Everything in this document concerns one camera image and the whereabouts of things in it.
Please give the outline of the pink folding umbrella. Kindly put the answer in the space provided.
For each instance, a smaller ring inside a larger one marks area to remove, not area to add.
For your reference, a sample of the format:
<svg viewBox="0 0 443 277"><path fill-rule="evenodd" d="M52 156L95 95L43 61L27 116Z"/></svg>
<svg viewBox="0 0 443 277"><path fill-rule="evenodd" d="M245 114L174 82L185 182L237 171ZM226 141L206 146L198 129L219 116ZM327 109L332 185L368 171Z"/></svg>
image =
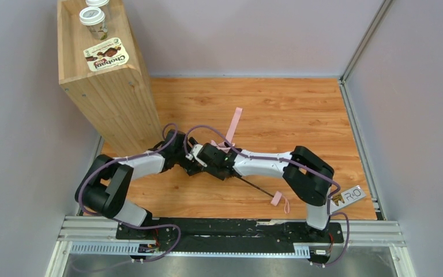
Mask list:
<svg viewBox="0 0 443 277"><path fill-rule="evenodd" d="M229 125L228 131L225 135L225 138L228 140L229 144L226 144L225 142L223 143L216 143L215 141L211 141L211 145L215 146L217 149L224 151L225 153L228 152L229 150L229 146L234 146L235 144L232 143L232 140L234 138L236 129L238 127L238 123L239 120L242 116L243 113L243 109L240 107L237 107L235 109L234 115L232 117L231 123ZM245 182L246 184L252 186L253 188L256 188L257 190L259 190L260 192L265 193L266 195L270 196L271 199L271 204L275 207L277 207L279 205L279 203L281 202L281 200L284 201L284 207L283 207L283 211L285 214L289 214L290 213L290 203L289 200L286 198L286 196L284 196L280 191L276 191L275 194L271 194L269 192L267 192L266 190L261 189L259 186L254 185L253 183L241 178L241 180L243 182Z"/></svg>

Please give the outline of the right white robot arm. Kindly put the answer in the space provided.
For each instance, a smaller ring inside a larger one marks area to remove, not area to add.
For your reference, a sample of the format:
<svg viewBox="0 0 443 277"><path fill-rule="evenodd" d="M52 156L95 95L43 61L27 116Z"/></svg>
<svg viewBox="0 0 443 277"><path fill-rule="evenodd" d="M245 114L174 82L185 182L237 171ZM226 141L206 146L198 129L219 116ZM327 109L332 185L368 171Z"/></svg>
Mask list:
<svg viewBox="0 0 443 277"><path fill-rule="evenodd" d="M228 152L206 143L196 144L186 156L218 179L260 175L286 181L306 203L306 224L323 231L329 222L328 196L334 169L303 146L291 152L265 154L232 148Z"/></svg>

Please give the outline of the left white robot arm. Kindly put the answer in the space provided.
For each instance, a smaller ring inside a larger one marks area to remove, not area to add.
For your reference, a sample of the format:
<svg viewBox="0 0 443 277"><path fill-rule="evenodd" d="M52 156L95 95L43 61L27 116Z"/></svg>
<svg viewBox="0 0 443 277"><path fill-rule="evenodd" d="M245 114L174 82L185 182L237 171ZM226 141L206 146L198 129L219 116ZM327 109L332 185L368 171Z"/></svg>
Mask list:
<svg viewBox="0 0 443 277"><path fill-rule="evenodd" d="M129 227L149 225L152 213L126 199L130 183L152 174L160 174L175 165L189 176L202 172L196 161L186 158L186 134L171 129L165 139L136 156L112 158L101 154L95 158L74 195L84 212L121 222Z"/></svg>

